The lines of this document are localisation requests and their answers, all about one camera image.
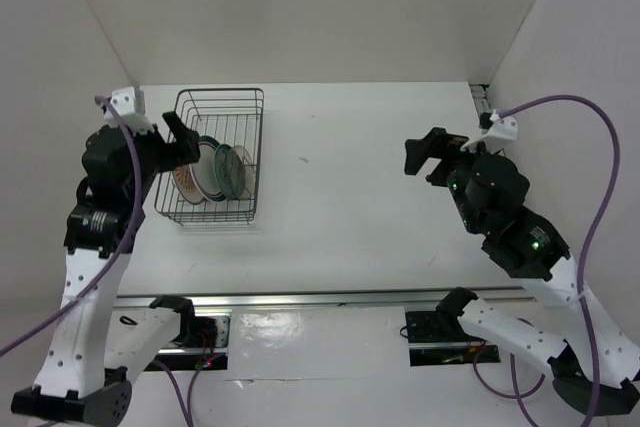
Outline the orange sunburst plate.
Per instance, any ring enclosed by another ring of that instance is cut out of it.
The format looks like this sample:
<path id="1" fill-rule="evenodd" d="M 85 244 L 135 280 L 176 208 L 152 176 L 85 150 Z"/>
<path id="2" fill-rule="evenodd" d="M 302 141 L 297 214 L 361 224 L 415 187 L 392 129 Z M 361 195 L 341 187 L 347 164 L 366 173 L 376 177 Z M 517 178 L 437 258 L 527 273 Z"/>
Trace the orange sunburst plate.
<path id="1" fill-rule="evenodd" d="M 191 205 L 199 205 L 205 201 L 204 196 L 195 184 L 189 165 L 176 168 L 171 172 L 171 176 L 176 189 L 185 202 Z"/>

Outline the green red rimmed plate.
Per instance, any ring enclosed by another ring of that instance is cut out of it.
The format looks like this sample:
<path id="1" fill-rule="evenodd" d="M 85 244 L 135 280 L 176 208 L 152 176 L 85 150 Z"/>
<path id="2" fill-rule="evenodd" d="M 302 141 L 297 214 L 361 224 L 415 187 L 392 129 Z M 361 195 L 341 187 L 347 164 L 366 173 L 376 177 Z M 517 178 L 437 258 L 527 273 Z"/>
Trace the green red rimmed plate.
<path id="1" fill-rule="evenodd" d="M 191 171 L 196 187 L 206 200 L 220 202 L 225 199 L 215 174 L 215 156 L 219 143 L 210 136 L 201 136 L 198 147 L 199 161 L 192 165 Z"/>

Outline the blue patterned plate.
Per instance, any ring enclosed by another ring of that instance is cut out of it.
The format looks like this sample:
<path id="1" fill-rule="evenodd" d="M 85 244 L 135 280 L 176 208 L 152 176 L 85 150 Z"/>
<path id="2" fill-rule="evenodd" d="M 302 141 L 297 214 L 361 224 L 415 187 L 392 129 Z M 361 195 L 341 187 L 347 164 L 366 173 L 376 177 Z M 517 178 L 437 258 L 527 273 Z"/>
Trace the blue patterned plate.
<path id="1" fill-rule="evenodd" d="M 221 144 L 214 157 L 218 185 L 228 200 L 239 200 L 245 189 L 246 171 L 240 156 L 228 144 Z"/>

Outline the clear glass plate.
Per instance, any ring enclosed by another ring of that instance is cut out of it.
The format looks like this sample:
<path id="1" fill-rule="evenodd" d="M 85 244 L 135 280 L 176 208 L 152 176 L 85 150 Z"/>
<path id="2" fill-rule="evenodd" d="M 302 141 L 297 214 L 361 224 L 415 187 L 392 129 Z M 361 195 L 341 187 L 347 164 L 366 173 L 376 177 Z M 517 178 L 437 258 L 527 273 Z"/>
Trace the clear glass plate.
<path id="1" fill-rule="evenodd" d="M 244 168 L 244 187 L 238 198 L 242 201 L 249 200 L 256 190 L 257 174 L 255 163 L 245 147 L 236 145 L 233 147 L 233 151 L 239 156 Z"/>

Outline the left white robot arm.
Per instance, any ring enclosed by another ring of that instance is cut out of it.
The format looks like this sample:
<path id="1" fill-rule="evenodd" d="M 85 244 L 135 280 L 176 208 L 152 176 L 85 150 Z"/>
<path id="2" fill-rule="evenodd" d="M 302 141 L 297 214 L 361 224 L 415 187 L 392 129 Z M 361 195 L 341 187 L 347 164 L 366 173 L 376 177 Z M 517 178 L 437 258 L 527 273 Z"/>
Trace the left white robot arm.
<path id="1" fill-rule="evenodd" d="M 55 328 L 33 384 L 11 401 L 13 414 L 49 425 L 120 425 L 135 381 L 168 344 L 201 345 L 204 364 L 215 356 L 215 322 L 197 316 L 190 299 L 169 295 L 155 298 L 144 319 L 113 348 L 106 346 L 119 286 L 145 220 L 146 196 L 158 175 L 196 163 L 200 152 L 197 132 L 173 111 L 162 115 L 173 135 L 165 141 L 133 86 L 95 102 L 104 124 L 85 143 L 85 176 L 66 221 L 61 307 L 1 350 L 7 354 Z"/>

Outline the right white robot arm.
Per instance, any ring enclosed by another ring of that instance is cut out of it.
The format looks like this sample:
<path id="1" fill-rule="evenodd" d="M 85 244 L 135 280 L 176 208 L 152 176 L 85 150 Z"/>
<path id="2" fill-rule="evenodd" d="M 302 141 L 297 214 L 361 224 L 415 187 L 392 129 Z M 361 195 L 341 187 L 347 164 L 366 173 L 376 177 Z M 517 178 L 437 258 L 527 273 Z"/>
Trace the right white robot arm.
<path id="1" fill-rule="evenodd" d="M 528 179 L 506 157 L 434 127 L 405 143 L 404 172 L 414 176 L 437 160 L 428 183 L 452 195 L 466 231 L 481 235 L 489 259 L 552 315 L 559 331 L 527 325 L 457 287 L 437 306 L 436 326 L 448 339 L 482 338 L 552 378 L 570 407 L 596 417 L 628 415 L 639 402 L 639 347 L 611 319 L 587 285 L 557 229 L 524 204 Z"/>

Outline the aluminium frame rail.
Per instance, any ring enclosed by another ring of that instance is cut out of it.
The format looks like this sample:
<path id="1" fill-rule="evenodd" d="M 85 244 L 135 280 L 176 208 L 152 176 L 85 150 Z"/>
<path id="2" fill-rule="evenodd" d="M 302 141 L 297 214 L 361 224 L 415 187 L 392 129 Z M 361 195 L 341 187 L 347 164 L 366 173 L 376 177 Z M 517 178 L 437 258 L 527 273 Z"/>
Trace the aluminium frame rail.
<path id="1" fill-rule="evenodd" d="M 473 135 L 464 82 L 266 84 L 252 222 L 160 214 L 158 181 L 119 288 L 215 303 L 435 301 L 456 287 L 508 301 L 525 291 L 468 234 L 449 193 L 404 171 L 404 143 L 440 126 Z"/>

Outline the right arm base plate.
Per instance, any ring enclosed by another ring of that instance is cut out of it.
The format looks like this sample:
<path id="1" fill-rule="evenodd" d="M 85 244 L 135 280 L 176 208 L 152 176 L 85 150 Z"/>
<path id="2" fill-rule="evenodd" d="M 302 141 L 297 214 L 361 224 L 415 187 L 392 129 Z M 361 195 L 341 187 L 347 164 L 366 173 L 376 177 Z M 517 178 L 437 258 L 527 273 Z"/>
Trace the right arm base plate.
<path id="1" fill-rule="evenodd" d="M 498 348 L 486 340 L 470 337 L 435 310 L 406 311 L 399 334 L 408 342 L 411 367 L 499 363 Z"/>

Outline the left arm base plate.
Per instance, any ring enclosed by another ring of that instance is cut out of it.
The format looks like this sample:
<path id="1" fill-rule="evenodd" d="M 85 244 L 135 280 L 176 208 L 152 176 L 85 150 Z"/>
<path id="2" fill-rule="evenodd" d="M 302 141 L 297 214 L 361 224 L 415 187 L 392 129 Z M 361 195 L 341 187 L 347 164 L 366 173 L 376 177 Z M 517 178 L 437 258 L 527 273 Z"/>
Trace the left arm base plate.
<path id="1" fill-rule="evenodd" d="M 229 315 L 197 316 L 187 340 L 170 342 L 155 356 L 172 371 L 222 371 L 228 367 Z"/>

